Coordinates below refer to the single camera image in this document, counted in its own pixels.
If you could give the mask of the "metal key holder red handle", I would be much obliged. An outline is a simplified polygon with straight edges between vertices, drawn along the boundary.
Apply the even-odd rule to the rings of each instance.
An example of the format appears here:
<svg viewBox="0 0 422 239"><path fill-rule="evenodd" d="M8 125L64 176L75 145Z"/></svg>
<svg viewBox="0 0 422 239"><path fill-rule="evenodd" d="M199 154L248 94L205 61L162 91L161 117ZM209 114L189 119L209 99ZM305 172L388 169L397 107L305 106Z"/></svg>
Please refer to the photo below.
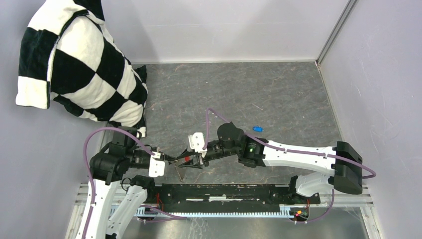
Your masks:
<svg viewBox="0 0 422 239"><path fill-rule="evenodd" d="M186 171L189 166L191 166L192 157L191 156L185 156L177 160L175 169L176 173L179 177L179 180L181 182L184 182L184 178L186 176Z"/></svg>

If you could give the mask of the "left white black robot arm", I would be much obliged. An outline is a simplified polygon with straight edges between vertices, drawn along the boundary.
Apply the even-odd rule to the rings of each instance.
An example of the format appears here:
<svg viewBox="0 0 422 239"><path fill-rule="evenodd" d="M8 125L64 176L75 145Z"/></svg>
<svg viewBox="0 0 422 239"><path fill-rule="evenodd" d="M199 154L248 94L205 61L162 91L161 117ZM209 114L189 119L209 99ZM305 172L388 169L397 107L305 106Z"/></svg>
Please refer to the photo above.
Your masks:
<svg viewBox="0 0 422 239"><path fill-rule="evenodd" d="M109 142L95 156L88 159L87 148L98 132L111 130L117 140ZM82 221L76 234L78 239L120 239L136 210L143 203L156 198L154 178L162 176L165 167L174 159L158 149L148 149L130 127L103 127L90 133L84 142L84 164L88 170L88 196ZM148 176L135 176L114 213L112 201L124 174L132 167L132 157L146 160Z"/></svg>

